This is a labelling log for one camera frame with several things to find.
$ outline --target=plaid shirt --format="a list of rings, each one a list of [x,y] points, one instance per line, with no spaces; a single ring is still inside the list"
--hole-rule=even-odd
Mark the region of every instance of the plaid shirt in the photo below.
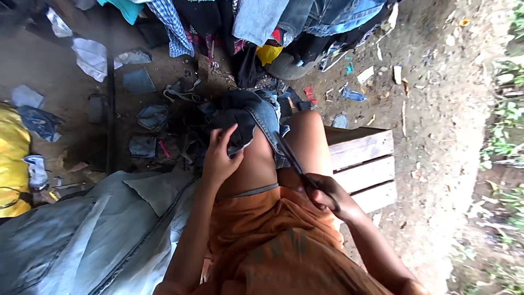
[[[169,56],[177,57],[183,54],[194,56],[193,45],[185,36],[184,28],[178,18],[177,10],[172,0],[153,0],[146,2],[149,9],[163,22],[169,36]]]

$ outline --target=black scissors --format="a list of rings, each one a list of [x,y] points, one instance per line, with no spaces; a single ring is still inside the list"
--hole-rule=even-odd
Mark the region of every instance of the black scissors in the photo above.
[[[324,192],[324,194],[326,194],[326,196],[328,196],[333,201],[333,205],[335,207],[333,212],[335,213],[340,212],[340,205],[335,200],[335,198],[331,194],[328,194],[327,192],[321,190],[311,178],[309,178],[307,175],[304,174],[304,170],[300,166],[299,162],[297,161],[297,158],[294,156],[293,151],[291,150],[289,145],[285,142],[284,138],[280,136],[278,132],[275,132],[275,137],[277,138],[277,142],[280,145],[282,151],[284,152],[284,156],[286,156],[286,158],[289,161],[289,164],[291,164],[291,167],[293,167],[293,169],[295,170],[296,174],[298,175],[298,177],[300,178],[304,186],[307,185],[309,187],[312,187],[313,189],[318,189],[319,191]]]

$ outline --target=yellow fabric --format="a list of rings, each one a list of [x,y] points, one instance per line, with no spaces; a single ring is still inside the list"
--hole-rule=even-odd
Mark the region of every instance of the yellow fabric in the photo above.
[[[275,47],[271,45],[257,46],[257,56],[262,62],[262,66],[272,63],[275,58],[282,52],[283,47]]]
[[[29,192],[27,164],[31,137],[20,115],[9,105],[0,103],[0,217],[15,217],[31,209],[20,199]]]

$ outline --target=teal fabric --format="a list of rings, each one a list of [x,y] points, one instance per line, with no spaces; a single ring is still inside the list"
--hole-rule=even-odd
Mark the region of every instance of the teal fabric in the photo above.
[[[104,6],[107,2],[115,5],[116,8],[120,10],[122,16],[126,19],[131,25],[135,24],[138,14],[144,8],[143,4],[136,4],[129,0],[97,0],[98,3]]]

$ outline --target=wooden crate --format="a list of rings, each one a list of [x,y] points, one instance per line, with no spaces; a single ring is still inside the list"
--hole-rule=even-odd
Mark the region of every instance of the wooden crate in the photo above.
[[[325,126],[333,178],[369,213],[397,200],[391,130]]]

